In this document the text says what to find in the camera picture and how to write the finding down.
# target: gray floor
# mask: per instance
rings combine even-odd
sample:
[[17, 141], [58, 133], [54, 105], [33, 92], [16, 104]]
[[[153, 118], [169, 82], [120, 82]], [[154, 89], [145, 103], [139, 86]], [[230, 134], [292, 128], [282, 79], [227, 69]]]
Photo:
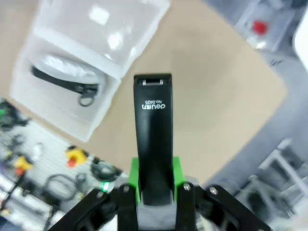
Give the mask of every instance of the gray floor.
[[273, 67], [289, 89], [287, 99], [260, 132], [207, 185], [219, 183], [235, 192], [259, 164], [286, 137], [293, 138], [292, 148], [308, 160], [308, 73], [298, 61], [284, 61]]

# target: wooden table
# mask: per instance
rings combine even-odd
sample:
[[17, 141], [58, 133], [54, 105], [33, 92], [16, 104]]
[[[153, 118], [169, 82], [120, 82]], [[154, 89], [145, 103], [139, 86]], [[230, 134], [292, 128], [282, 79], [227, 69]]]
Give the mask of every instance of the wooden table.
[[184, 173], [201, 182], [237, 154], [286, 96], [277, 75], [210, 7], [199, 0], [173, 0], [152, 41], [123, 79], [103, 122], [88, 143], [81, 143], [9, 98], [14, 61], [37, 0], [0, 4], [0, 95], [124, 170], [137, 156], [132, 87], [136, 73], [172, 73], [174, 155], [181, 157]]

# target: screw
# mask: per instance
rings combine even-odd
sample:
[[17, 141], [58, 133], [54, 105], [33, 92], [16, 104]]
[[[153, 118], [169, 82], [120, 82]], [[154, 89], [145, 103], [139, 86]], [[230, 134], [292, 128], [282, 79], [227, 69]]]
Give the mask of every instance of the screw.
[[218, 194], [217, 189], [215, 189], [214, 187], [210, 187], [210, 192], [211, 192], [213, 195], [217, 195], [217, 194]]
[[97, 197], [97, 198], [101, 198], [101, 197], [103, 196], [103, 194], [104, 194], [103, 192], [98, 192], [97, 195], [96, 195], [96, 197]]
[[188, 183], [185, 183], [185, 184], [184, 184], [184, 189], [185, 189], [186, 191], [189, 191], [189, 190], [191, 189], [191, 187], [190, 187], [190, 185], [189, 185]]
[[128, 185], [125, 185], [124, 188], [123, 188], [123, 191], [124, 191], [125, 193], [127, 193], [127, 192], [129, 191], [129, 186], [128, 186]]

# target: metal ring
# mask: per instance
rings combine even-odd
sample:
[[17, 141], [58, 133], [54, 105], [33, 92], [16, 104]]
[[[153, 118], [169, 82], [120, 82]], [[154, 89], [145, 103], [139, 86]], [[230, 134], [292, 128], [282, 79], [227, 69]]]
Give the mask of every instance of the metal ring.
[[[84, 103], [82, 103], [82, 100], [83, 100], [83, 99], [91, 99], [91, 101], [90, 101], [90, 103], [88, 103], [88, 104], [84, 104]], [[90, 105], [92, 105], [92, 104], [94, 103], [94, 99], [95, 99], [94, 96], [92, 96], [92, 97], [87, 97], [87, 95], [81, 95], [81, 96], [79, 97], [79, 99], [78, 99], [78, 103], [79, 103], [80, 106], [89, 107]]]

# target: plastic storage box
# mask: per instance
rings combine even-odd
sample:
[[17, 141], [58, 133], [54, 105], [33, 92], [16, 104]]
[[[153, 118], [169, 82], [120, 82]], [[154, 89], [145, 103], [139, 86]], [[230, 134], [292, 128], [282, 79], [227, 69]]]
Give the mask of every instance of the plastic storage box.
[[[11, 96], [59, 129], [88, 141], [169, 6], [169, 0], [43, 0], [16, 62]], [[78, 93], [32, 75], [33, 60], [46, 54], [102, 73], [105, 86], [91, 106], [80, 106]]]

